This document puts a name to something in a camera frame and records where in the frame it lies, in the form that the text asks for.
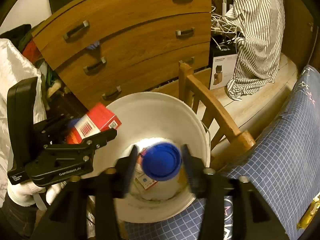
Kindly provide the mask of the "white gloved left hand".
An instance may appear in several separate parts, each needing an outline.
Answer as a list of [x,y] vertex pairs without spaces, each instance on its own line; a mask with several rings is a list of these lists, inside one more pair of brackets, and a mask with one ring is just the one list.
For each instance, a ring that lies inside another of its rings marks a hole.
[[51,205],[66,185],[67,183],[64,181],[51,185],[46,189],[45,187],[35,185],[32,181],[26,181],[25,183],[16,185],[12,185],[12,183],[8,181],[7,193],[13,202],[22,207],[30,207],[34,205],[36,203],[34,195],[37,193],[45,193],[46,202]]

